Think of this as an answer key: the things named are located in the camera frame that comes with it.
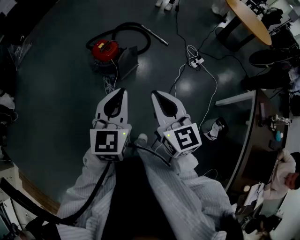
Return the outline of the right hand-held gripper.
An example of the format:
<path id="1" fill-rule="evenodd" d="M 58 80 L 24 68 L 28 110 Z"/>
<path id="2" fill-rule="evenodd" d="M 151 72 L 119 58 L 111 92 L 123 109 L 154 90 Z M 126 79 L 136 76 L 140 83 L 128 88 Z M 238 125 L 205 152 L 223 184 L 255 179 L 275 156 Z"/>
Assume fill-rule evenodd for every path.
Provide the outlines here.
<path id="1" fill-rule="evenodd" d="M 197 124 L 191 121 L 179 99 L 154 90 L 151 100 L 160 125 L 157 129 L 158 139 L 172 158 L 192 153 L 202 145 Z"/>

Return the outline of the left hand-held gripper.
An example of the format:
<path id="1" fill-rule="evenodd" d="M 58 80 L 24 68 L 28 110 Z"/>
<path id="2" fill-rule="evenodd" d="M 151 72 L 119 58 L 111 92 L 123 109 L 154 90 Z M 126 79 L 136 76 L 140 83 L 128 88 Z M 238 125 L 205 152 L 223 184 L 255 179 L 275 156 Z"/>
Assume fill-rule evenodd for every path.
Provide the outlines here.
<path id="1" fill-rule="evenodd" d="M 128 92 L 120 88 L 97 105 L 96 119 L 90 130 L 91 153 L 100 161 L 121 162 L 130 140 L 131 125 L 127 122 Z"/>

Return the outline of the grey cloth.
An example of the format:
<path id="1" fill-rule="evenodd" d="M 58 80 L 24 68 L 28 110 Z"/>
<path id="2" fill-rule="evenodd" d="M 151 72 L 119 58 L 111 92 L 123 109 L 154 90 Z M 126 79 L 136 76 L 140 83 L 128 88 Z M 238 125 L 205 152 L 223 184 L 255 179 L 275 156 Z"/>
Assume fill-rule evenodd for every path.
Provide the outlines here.
<path id="1" fill-rule="evenodd" d="M 118 59 L 120 79 L 126 78 L 138 66 L 137 46 L 124 49 Z"/>

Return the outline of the person's left forearm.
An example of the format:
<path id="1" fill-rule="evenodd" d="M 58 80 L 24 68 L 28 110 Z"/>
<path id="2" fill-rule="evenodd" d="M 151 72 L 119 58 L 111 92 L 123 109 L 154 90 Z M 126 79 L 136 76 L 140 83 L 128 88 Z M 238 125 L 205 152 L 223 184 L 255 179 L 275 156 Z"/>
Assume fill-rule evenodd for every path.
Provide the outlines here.
<path id="1" fill-rule="evenodd" d="M 100 177 L 105 176 L 100 189 L 107 188 L 113 189 L 116 185 L 116 174 L 115 174 L 115 164 L 111 163 L 108 171 L 104 174 L 104 171 L 108 165 L 108 162 L 101 162 L 95 155 L 91 153 L 89 149 L 83 157 L 84 168 L 82 171 L 82 179 L 84 185 L 88 187 L 91 191 L 96 186 Z"/>

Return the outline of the person's right forearm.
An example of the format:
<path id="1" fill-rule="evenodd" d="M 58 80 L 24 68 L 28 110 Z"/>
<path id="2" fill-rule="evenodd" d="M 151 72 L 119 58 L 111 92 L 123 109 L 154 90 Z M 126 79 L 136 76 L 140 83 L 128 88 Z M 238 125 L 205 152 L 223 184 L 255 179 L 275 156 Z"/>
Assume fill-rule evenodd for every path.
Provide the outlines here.
<path id="1" fill-rule="evenodd" d="M 182 179 L 198 177 L 195 171 L 198 164 L 197 158 L 192 153 L 172 158 L 170 163 L 171 169 Z"/>

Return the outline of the person's white shoe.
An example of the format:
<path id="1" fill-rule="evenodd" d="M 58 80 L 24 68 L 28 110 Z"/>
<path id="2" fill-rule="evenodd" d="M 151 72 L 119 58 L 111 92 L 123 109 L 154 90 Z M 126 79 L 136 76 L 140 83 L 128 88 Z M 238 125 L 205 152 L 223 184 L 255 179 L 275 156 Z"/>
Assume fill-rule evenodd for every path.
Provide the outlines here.
<path id="1" fill-rule="evenodd" d="M 139 134 L 138 138 L 134 142 L 135 145 L 147 146 L 148 145 L 148 137 L 146 134 Z"/>

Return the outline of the black and white shoe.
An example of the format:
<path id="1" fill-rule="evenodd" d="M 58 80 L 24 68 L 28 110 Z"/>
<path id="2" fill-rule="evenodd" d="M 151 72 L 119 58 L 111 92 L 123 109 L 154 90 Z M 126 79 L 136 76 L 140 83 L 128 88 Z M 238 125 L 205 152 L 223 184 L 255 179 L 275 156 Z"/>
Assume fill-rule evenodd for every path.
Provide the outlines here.
<path id="1" fill-rule="evenodd" d="M 201 126 L 201 130 L 208 140 L 216 141 L 227 135 L 229 127 L 223 117 L 218 117 L 204 122 Z"/>

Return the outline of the white power strip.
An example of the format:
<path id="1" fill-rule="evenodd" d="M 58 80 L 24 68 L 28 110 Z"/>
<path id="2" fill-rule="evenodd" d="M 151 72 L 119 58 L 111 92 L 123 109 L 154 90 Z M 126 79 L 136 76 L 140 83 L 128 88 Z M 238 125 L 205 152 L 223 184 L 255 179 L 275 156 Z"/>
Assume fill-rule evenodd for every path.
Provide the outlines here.
<path id="1" fill-rule="evenodd" d="M 189 65 L 193 68 L 198 68 L 204 63 L 204 59 L 200 56 L 193 58 L 190 62 Z"/>

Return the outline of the red vacuum cleaner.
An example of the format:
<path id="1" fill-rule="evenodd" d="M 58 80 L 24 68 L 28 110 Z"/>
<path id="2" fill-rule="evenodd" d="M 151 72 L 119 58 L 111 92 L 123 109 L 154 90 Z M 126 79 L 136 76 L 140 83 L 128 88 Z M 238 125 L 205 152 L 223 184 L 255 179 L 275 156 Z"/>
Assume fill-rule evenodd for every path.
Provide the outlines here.
<path id="1" fill-rule="evenodd" d="M 102 75 L 114 75 L 117 73 L 117 62 L 120 57 L 120 49 L 117 42 L 101 39 L 96 42 L 91 50 L 94 58 L 93 70 Z"/>

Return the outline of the person's black top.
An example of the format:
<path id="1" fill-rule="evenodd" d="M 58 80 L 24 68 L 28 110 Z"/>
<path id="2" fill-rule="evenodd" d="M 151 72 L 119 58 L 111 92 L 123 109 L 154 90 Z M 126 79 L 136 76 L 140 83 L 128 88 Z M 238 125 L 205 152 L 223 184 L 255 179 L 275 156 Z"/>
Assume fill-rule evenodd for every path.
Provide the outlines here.
<path id="1" fill-rule="evenodd" d="M 101 240 L 176 240 L 140 157 L 116 165 L 116 185 Z"/>

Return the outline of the curved reception desk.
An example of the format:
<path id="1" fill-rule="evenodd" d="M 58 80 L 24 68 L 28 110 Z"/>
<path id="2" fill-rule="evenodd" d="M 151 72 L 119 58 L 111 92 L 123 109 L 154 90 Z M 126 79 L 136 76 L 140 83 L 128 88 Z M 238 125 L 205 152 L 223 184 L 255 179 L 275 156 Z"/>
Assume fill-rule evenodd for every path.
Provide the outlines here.
<path id="1" fill-rule="evenodd" d="M 278 152 L 285 147 L 288 126 L 280 123 L 275 131 L 270 128 L 271 116 L 279 113 L 279 108 L 262 90 L 236 95 L 219 100 L 216 106 L 224 106 L 252 100 L 249 123 L 242 150 L 225 188 L 227 192 L 241 193 L 246 185 L 259 182 L 267 184 L 275 167 Z M 282 140 L 277 142 L 276 132 L 284 134 Z"/>

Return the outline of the person's white striped coat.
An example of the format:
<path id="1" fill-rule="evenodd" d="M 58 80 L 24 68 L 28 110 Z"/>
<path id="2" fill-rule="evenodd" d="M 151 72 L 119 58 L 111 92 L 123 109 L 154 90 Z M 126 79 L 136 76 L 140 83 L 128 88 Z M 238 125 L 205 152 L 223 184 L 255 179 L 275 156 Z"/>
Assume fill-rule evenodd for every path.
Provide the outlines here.
<path id="1" fill-rule="evenodd" d="M 138 147 L 133 156 L 141 158 L 150 186 L 176 240 L 228 240 L 234 210 L 223 186 L 205 176 L 182 179 L 171 166 L 149 153 L 148 146 Z M 75 223 L 57 225 L 61 240 L 101 240 L 113 190 L 99 188 L 91 205 Z M 66 218 L 75 214 L 91 193 L 84 185 L 82 173 L 75 185 L 66 191 L 58 216 Z"/>

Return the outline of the transparent umbrella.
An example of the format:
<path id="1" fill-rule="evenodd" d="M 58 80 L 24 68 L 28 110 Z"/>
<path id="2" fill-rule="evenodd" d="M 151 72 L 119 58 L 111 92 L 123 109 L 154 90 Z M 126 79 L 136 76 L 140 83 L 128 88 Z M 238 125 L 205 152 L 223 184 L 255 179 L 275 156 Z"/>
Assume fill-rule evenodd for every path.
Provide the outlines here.
<path id="1" fill-rule="evenodd" d="M 15 65 L 16 71 L 18 71 L 19 66 L 27 54 L 27 52 L 32 47 L 32 43 L 25 38 L 24 35 L 20 37 L 19 45 L 10 45 L 7 49 L 10 54 L 10 57 Z"/>

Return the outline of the black office chair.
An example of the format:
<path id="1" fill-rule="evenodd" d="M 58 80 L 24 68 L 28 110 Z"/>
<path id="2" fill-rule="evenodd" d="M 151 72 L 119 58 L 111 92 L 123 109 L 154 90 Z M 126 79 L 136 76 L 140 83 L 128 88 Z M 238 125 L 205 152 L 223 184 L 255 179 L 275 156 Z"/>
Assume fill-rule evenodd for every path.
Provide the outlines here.
<path id="1" fill-rule="evenodd" d="M 300 49 L 267 49 L 253 53 L 249 62 L 257 68 L 267 68 L 267 73 L 245 77 L 241 80 L 244 90 L 287 88 L 291 84 L 289 72 L 300 67 Z"/>

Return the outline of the round wooden table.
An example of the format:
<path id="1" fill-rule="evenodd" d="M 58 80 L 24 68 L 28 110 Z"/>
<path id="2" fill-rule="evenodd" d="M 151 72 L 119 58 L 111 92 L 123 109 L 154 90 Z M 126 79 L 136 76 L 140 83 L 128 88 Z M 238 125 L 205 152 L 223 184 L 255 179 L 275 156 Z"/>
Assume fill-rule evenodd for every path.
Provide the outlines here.
<path id="1" fill-rule="evenodd" d="M 218 27 L 215 30 L 216 38 L 223 44 L 223 46 L 232 52 L 236 52 L 254 38 L 257 38 L 260 42 L 267 46 L 272 45 L 271 36 L 267 28 L 245 3 L 241 0 L 225 1 L 235 14 L 235 17 L 224 28 Z M 227 45 L 228 37 L 241 23 L 251 32 L 251 34 L 238 43 L 236 42 L 235 44 Z"/>

